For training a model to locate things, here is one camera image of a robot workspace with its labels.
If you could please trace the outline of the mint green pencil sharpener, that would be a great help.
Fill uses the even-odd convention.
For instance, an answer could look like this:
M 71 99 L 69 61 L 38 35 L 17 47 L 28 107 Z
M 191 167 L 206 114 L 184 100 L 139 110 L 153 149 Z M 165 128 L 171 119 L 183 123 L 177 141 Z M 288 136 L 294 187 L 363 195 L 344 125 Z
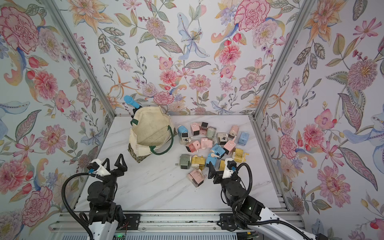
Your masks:
M 216 128 L 215 127 L 208 127 L 207 128 L 207 132 L 206 132 L 206 136 L 208 139 L 213 139 L 215 137 L 215 134 L 216 134 Z

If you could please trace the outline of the large pink pencil sharpener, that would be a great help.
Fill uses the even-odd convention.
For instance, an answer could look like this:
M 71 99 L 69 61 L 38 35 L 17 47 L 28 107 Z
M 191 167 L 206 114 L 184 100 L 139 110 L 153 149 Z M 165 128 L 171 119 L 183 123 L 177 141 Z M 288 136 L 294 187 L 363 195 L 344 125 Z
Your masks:
M 198 123 L 191 124 L 192 136 L 198 136 L 200 134 L 200 125 Z

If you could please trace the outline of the pink square pencil sharpener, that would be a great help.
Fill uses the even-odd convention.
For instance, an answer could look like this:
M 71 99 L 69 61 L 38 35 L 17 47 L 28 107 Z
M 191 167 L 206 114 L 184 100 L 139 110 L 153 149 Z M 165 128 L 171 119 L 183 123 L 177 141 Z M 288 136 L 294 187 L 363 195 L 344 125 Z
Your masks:
M 201 149 L 201 143 L 196 140 L 196 141 L 191 141 L 190 143 L 188 143 L 186 145 L 186 149 L 188 152 L 190 153 L 195 153 L 195 152 L 198 152 L 199 149 Z

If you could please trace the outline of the light blue pencil sharpener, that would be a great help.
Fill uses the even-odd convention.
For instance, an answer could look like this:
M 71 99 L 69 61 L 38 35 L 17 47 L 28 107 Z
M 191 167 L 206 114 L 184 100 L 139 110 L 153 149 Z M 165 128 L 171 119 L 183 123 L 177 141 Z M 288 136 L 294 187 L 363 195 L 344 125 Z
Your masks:
M 180 138 L 188 137 L 188 134 L 189 134 L 189 131 L 185 126 L 183 125 L 178 126 L 178 135 Z

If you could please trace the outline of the pink lever pencil sharpener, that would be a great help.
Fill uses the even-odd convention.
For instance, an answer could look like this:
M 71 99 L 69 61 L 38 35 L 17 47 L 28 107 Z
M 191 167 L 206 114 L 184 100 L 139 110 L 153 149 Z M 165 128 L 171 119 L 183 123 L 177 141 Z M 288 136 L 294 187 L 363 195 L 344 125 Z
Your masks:
M 230 155 L 234 149 L 236 148 L 236 138 L 229 139 L 227 143 L 223 146 L 223 149 L 225 150 L 226 155 Z

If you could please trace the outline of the blue cube pencil sharpener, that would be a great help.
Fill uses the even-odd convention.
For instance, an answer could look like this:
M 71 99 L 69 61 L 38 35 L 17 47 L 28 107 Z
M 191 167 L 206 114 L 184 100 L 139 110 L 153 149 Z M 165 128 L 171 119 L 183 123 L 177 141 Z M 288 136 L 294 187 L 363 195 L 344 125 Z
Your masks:
M 245 146 L 248 143 L 250 134 L 247 132 L 241 132 L 239 139 L 238 139 L 238 145 Z

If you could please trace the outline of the sage green cube sharpener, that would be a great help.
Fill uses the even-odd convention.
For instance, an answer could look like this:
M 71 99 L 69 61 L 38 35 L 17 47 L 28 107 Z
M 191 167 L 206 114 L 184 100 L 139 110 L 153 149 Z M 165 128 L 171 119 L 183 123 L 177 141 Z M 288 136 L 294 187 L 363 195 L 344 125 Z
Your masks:
M 191 167 L 192 157 L 187 154 L 182 154 L 179 157 L 179 161 L 176 163 L 176 166 L 179 166 L 183 170 L 188 170 Z

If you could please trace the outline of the blue lever pencil sharpener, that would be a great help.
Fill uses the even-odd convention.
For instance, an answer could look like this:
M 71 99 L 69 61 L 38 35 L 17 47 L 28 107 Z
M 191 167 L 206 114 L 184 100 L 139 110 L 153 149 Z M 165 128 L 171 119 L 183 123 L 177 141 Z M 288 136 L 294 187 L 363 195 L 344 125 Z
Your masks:
M 209 167 L 210 164 L 212 164 L 215 167 L 216 162 L 219 159 L 220 159 L 220 156 L 217 155 L 216 153 L 214 153 L 214 152 L 209 153 L 207 156 L 207 160 L 206 160 L 206 166 Z

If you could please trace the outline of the cream green tote bag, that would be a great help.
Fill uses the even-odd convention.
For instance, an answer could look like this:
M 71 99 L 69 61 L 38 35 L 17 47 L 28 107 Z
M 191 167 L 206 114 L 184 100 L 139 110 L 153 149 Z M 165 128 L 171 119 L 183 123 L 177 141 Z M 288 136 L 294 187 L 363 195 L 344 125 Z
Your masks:
M 128 151 L 137 163 L 168 153 L 175 143 L 176 127 L 161 107 L 140 108 L 130 124 Z

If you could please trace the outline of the pink round pencil sharpener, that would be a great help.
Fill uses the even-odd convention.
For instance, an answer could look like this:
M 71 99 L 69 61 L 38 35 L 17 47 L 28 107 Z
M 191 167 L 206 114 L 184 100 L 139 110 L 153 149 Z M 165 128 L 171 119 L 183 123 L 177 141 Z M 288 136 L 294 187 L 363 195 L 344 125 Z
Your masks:
M 230 131 L 229 131 L 229 138 L 234 139 L 238 133 L 239 133 L 239 126 L 238 125 L 232 125 Z

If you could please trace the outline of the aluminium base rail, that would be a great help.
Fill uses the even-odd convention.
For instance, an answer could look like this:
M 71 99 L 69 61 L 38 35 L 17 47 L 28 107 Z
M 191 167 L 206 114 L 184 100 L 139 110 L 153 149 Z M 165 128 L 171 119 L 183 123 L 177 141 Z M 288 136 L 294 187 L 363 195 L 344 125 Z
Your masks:
M 284 217 L 288 223 L 305 230 L 305 225 L 297 212 L 286 209 L 273 209 L 274 214 Z M 94 240 L 271 240 L 278 237 L 286 240 L 283 234 L 269 238 L 265 226 L 255 230 L 236 228 L 229 217 L 230 212 L 127 212 L 128 224 L 115 231 L 111 237 L 95 234 Z M 69 215 L 60 214 L 53 223 L 48 240 L 87 240 L 85 230 Z

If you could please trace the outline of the yellow crank pencil sharpener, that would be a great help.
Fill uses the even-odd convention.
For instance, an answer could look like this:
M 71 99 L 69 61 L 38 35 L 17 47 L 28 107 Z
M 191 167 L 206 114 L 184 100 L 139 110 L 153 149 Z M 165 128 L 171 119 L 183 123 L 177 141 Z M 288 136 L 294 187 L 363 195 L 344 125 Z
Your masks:
M 244 163 L 246 162 L 246 157 L 248 156 L 249 154 L 244 152 L 244 150 L 242 149 L 239 149 L 239 148 L 236 148 L 234 151 L 233 151 L 233 155 L 232 155 L 232 159 L 241 164 L 241 163 Z

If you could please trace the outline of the pale green cube sharpener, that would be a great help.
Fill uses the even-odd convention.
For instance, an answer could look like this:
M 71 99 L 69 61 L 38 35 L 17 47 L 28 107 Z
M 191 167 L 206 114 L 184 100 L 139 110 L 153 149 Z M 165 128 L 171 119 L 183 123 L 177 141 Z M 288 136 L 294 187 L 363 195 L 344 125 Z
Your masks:
M 190 142 L 189 133 L 180 133 L 180 144 L 187 145 Z

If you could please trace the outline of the blue round-front pencil sharpener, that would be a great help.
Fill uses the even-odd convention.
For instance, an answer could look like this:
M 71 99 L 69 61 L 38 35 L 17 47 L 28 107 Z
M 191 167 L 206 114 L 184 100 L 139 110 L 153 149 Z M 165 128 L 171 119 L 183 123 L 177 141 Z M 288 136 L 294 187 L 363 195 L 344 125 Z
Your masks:
M 211 151 L 218 156 L 219 159 L 221 159 L 225 154 L 226 151 L 218 144 L 215 144 L 212 148 Z

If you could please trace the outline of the cream pencil sharpener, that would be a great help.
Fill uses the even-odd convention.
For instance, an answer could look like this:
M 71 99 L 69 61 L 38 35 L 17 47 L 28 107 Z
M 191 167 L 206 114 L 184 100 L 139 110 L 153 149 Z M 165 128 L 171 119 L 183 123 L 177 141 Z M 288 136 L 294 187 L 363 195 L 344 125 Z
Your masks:
M 224 146 L 229 141 L 229 135 L 227 133 L 217 133 L 217 144 Z

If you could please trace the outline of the small pink pencil sharpener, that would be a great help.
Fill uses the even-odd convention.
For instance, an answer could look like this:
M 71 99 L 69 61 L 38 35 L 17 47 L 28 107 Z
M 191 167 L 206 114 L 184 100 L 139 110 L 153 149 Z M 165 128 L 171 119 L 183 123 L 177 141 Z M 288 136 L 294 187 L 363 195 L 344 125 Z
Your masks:
M 206 122 L 201 122 L 200 123 L 200 134 L 203 136 L 207 135 L 207 130 L 208 130 L 209 124 Z

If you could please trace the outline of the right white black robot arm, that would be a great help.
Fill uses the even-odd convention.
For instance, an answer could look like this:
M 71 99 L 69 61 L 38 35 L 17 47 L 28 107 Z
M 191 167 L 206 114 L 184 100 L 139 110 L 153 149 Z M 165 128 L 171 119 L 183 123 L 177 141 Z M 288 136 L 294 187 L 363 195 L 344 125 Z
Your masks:
M 285 221 L 251 196 L 253 174 L 247 163 L 229 161 L 223 171 L 208 164 L 208 179 L 219 184 L 225 203 L 231 207 L 237 229 L 252 230 L 273 240 L 327 240 L 323 234 L 311 234 Z

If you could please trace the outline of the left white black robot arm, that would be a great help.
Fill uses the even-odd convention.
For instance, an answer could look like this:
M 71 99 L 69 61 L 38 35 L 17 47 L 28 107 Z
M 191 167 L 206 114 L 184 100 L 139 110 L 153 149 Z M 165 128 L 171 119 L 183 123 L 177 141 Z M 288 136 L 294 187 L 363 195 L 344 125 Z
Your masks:
M 122 207 L 115 203 L 117 179 L 128 170 L 123 154 L 119 154 L 115 167 L 113 170 L 110 168 L 108 158 L 103 162 L 95 159 L 88 165 L 91 176 L 98 179 L 87 190 L 90 204 L 87 226 L 89 240 L 111 240 L 125 222 Z

